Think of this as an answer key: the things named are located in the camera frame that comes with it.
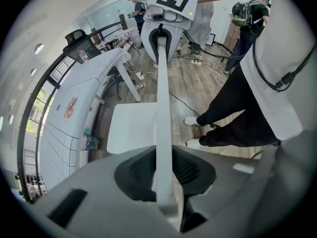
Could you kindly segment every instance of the white shirt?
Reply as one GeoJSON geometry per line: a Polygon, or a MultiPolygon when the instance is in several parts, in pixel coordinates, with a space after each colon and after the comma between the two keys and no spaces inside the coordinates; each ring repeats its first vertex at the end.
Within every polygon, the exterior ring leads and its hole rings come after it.
{"type": "MultiPolygon", "coordinates": [[[[272,0],[270,22],[256,42],[256,56],[265,78],[275,85],[296,70],[316,43],[315,36],[291,0],[272,0]]],[[[317,128],[317,52],[285,92],[272,90],[260,77],[252,47],[241,61],[243,73],[275,136],[294,137],[317,128]]]]}

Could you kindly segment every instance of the table leg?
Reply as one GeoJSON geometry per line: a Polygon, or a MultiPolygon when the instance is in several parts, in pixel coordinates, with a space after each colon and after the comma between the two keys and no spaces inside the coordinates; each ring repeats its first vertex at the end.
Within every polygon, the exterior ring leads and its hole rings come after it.
{"type": "Polygon", "coordinates": [[[131,78],[129,77],[127,70],[123,66],[122,62],[119,61],[118,64],[116,65],[116,67],[117,67],[121,77],[123,78],[124,82],[126,83],[128,88],[130,89],[132,95],[136,99],[136,101],[141,101],[141,97],[138,94],[137,90],[135,89],[134,84],[132,83],[131,78]]]}

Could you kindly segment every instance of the window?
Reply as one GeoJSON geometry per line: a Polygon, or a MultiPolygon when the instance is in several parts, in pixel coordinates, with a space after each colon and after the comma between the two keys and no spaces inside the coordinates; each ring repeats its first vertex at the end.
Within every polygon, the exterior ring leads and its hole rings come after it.
{"type": "MultiPolygon", "coordinates": [[[[27,126],[26,126],[26,131],[27,132],[36,135],[37,130],[38,130],[38,125],[39,125],[39,122],[40,122],[40,119],[41,119],[41,115],[43,113],[43,109],[44,109],[45,103],[47,102],[49,96],[50,96],[50,94],[46,90],[44,90],[43,88],[40,90],[40,92],[37,95],[36,100],[35,100],[35,102],[33,104],[32,110],[30,112],[29,120],[28,120],[28,123],[27,123],[27,126]]],[[[49,106],[48,106],[48,108],[47,108],[47,110],[46,110],[46,112],[44,114],[43,122],[42,122],[42,126],[41,126],[40,136],[42,136],[43,128],[44,128],[43,125],[45,124],[46,117],[47,117],[47,115],[49,113],[50,106],[51,106],[53,100],[54,100],[54,97],[51,98],[49,106]]]]}

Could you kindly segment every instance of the plastic bottle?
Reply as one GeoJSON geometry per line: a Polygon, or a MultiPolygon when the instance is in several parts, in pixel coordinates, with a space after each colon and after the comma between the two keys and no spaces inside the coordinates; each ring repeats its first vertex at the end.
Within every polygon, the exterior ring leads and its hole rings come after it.
{"type": "Polygon", "coordinates": [[[81,49],[78,49],[78,52],[79,52],[79,56],[81,57],[81,59],[84,61],[84,62],[87,62],[89,60],[89,57],[87,56],[87,54],[85,53],[85,51],[81,50],[81,49]]]}

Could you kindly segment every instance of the white table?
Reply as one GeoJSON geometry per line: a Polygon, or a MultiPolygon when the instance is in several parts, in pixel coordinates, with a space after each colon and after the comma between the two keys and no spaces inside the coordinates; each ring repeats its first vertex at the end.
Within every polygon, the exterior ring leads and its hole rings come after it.
{"type": "Polygon", "coordinates": [[[130,54],[117,48],[84,64],[77,63],[58,90],[41,140],[41,175],[48,190],[79,167],[81,138],[87,116],[97,91],[113,66],[117,67],[135,99],[141,100],[123,66],[130,58],[130,54]]]}

